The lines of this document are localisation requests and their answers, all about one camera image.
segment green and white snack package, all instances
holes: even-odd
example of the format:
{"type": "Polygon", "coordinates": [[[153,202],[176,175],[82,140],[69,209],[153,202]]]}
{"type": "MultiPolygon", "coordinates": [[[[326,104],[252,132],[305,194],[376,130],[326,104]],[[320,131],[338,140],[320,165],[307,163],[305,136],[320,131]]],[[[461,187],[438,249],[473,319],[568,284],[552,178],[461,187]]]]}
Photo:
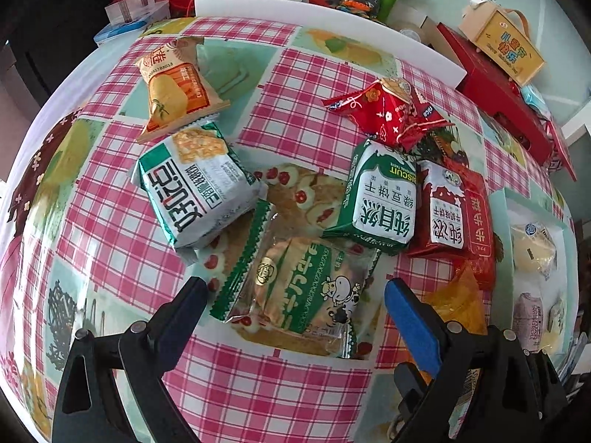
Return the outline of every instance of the green and white snack package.
{"type": "Polygon", "coordinates": [[[252,210],[267,186],[248,172],[206,117],[155,144],[131,181],[147,194],[170,245],[185,264],[231,222],[252,210]]]}
{"type": "Polygon", "coordinates": [[[413,237],[416,207],[415,158],[368,138],[353,152],[339,219],[323,237],[397,254],[413,237]]]}

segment gold seal logo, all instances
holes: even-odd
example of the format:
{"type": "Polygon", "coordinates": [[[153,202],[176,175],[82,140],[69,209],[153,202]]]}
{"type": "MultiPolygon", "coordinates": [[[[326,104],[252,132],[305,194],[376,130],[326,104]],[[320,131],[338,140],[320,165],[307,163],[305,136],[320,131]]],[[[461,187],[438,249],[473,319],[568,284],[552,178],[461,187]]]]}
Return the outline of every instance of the gold seal logo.
{"type": "Polygon", "coordinates": [[[265,285],[272,283],[277,276],[277,268],[275,262],[268,257],[264,257],[256,268],[256,284],[265,285]]]}

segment blue gripper pad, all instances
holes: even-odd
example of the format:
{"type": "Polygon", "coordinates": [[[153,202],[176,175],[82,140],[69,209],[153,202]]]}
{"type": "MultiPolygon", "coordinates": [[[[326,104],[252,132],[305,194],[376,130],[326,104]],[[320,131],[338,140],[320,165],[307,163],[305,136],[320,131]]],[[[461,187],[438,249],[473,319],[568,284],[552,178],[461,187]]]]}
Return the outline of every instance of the blue gripper pad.
{"type": "Polygon", "coordinates": [[[395,281],[390,280],[384,291],[383,297],[388,314],[394,320],[419,369],[435,378],[441,367],[439,342],[421,316],[415,312],[406,296],[398,289],[395,281]]]}

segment tablecloth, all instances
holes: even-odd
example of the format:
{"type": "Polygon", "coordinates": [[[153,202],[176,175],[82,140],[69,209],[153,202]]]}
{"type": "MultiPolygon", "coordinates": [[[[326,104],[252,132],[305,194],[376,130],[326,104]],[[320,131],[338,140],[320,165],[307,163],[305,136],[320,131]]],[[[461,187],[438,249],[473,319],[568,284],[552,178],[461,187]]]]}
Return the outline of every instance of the tablecloth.
{"type": "MultiPolygon", "coordinates": [[[[221,130],[253,171],[287,165],[300,175],[345,179],[363,135],[319,100],[359,90],[379,75],[402,76],[454,123],[446,148],[483,174],[490,192],[508,186],[572,227],[547,174],[506,131],[395,55],[274,21],[165,22],[129,47],[78,118],[66,123],[71,127],[48,164],[41,165],[35,148],[28,151],[38,186],[34,199],[7,198],[29,214],[21,234],[7,237],[0,263],[0,367],[45,438],[76,329],[104,335],[147,320],[190,275],[220,283],[223,249],[212,250],[209,264],[185,268],[146,195],[128,178],[146,148],[135,143],[147,119],[147,89],[134,62],[178,35],[206,37],[199,49],[202,70],[232,102],[220,116],[221,130]]],[[[51,144],[52,131],[44,145],[51,144]]],[[[12,188],[19,177],[11,175],[12,188]]],[[[324,204],[330,208],[331,202],[324,204]]],[[[8,231],[18,233],[14,225],[8,231]]],[[[391,373],[409,357],[380,302],[394,275],[423,296],[450,281],[451,266],[404,255],[380,258],[364,303],[375,316],[360,335],[358,360],[258,344],[252,322],[223,324],[204,314],[178,366],[163,378],[173,401],[208,443],[389,441],[397,406],[391,373]]],[[[488,312],[490,295],[482,297],[488,312]]],[[[116,381],[138,439],[151,441],[125,378],[118,374],[116,381]]]]}

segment purple snack package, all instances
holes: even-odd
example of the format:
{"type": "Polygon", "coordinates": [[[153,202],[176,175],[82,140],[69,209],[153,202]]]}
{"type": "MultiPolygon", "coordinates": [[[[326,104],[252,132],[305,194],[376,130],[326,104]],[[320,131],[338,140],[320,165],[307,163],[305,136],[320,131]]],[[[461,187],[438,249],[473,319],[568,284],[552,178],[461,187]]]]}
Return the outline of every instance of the purple snack package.
{"type": "Polygon", "coordinates": [[[513,331],[521,347],[528,351],[538,351],[542,340],[542,299],[522,293],[513,309],[513,331]]]}

